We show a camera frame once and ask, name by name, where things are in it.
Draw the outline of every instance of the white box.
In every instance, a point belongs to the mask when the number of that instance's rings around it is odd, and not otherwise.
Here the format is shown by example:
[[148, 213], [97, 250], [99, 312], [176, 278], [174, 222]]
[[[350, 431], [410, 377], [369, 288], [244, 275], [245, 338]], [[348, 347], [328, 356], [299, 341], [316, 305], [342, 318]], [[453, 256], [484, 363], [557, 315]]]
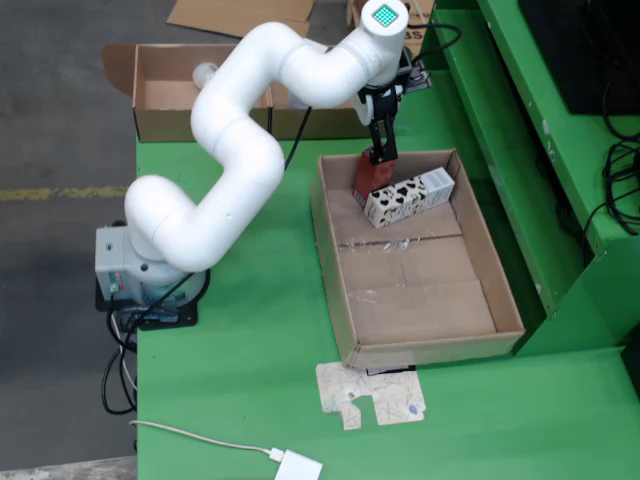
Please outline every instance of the white box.
[[440, 167], [369, 194], [364, 212], [375, 228], [449, 201], [455, 182]]

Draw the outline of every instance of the cardboard box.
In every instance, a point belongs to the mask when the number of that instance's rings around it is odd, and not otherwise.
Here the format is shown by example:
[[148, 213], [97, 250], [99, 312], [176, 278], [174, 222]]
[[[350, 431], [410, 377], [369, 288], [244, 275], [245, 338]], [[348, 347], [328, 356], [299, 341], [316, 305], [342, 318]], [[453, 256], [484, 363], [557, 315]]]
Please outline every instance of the cardboard box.
[[[360, 12], [365, 3], [367, 0], [349, 0], [347, 2], [347, 25], [355, 25], [356, 27], [360, 25]], [[406, 3], [411, 6], [409, 10], [410, 25], [429, 23], [435, 0], [408, 0]], [[407, 30], [404, 45], [414, 57], [420, 53], [426, 32], [426, 28]]]
[[314, 0], [178, 0], [167, 23], [244, 37], [262, 23], [280, 22], [304, 37], [313, 4]]
[[[110, 44], [102, 49], [107, 78], [132, 97], [133, 116], [141, 142], [192, 142], [191, 108], [199, 93], [193, 69], [204, 62], [220, 65], [235, 45]], [[251, 117], [267, 127], [272, 109], [272, 132], [278, 139], [294, 139], [306, 108], [290, 108], [289, 91], [274, 83], [260, 98]], [[334, 109], [314, 109], [303, 139], [368, 138], [351, 103]]]
[[311, 207], [343, 363], [383, 368], [502, 355], [524, 334], [455, 150], [401, 153], [394, 182], [443, 167], [450, 201], [375, 229], [351, 195], [359, 156], [321, 157]]

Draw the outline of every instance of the white cable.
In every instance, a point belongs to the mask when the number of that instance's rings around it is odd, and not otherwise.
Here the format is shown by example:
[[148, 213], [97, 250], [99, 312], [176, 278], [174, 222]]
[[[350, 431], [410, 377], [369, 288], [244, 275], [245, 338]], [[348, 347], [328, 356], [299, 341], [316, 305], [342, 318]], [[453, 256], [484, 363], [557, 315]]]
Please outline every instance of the white cable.
[[[120, 337], [120, 329], [118, 328], [118, 322], [116, 322], [116, 317], [115, 314], [111, 314], [111, 324], [113, 325], [113, 330], [116, 332], [116, 337], [118, 337], [118, 340], [122, 341], [122, 337]], [[120, 345], [120, 355], [122, 355], [122, 345]], [[137, 392], [138, 391], [138, 387], [136, 387], [135, 382], [131, 379], [131, 375], [129, 375], [129, 369], [127, 368], [127, 362], [123, 362], [124, 363], [124, 374], [127, 377], [127, 380], [129, 380], [129, 384], [133, 387], [133, 389]]]
[[[141, 420], [132, 420], [131, 422], [129, 422], [129, 425], [146, 425], [147, 427], [159, 428], [160, 430], [166, 430], [167, 432], [177, 433], [177, 434], [180, 434], [180, 435], [184, 435], [185, 437], [195, 438], [196, 440], [200, 440], [200, 441], [207, 442], [207, 443], [213, 443], [214, 445], [220, 445], [222, 447], [239, 448], [241, 450], [254, 450], [256, 452], [262, 452], [265, 455], [269, 455], [269, 457], [272, 460], [275, 460], [277, 462], [279, 462], [281, 460], [281, 457], [280, 457], [280, 459], [273, 458], [272, 450], [269, 450], [268, 448], [261, 448], [261, 447], [254, 447], [254, 446], [251, 446], [251, 445], [238, 445], [238, 444], [235, 444], [235, 443], [221, 442], [219, 440], [214, 440], [213, 438], [203, 437], [202, 435], [198, 435], [198, 434], [195, 434], [195, 433], [187, 432], [186, 430], [180, 430], [179, 428], [169, 427], [167, 425], [162, 425], [160, 423], [143, 422]], [[278, 450], [277, 448], [274, 448], [273, 450], [282, 453], [282, 451]]]

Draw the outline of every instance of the yellow floor line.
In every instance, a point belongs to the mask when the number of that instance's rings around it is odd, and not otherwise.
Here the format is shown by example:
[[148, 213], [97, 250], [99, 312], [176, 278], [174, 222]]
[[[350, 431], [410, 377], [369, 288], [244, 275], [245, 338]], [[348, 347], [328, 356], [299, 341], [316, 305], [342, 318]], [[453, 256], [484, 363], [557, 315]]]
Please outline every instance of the yellow floor line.
[[20, 200], [48, 200], [50, 198], [115, 198], [124, 197], [127, 187], [86, 187], [86, 188], [22, 188], [0, 190], [0, 202]]

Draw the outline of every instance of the concrete floor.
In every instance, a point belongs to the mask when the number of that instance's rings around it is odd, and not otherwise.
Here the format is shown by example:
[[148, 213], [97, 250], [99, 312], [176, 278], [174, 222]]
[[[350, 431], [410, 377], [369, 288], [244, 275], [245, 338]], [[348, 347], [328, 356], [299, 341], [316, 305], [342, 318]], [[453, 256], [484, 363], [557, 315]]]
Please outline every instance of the concrete floor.
[[[64, 189], [134, 178], [131, 101], [104, 76], [104, 44], [234, 42], [166, 25], [173, 3], [0, 2], [0, 471], [132, 454], [128, 418], [101, 407], [114, 343], [93, 308], [95, 228], [123, 217], [123, 189]], [[339, 41], [344, 0], [319, 0], [311, 25]]]

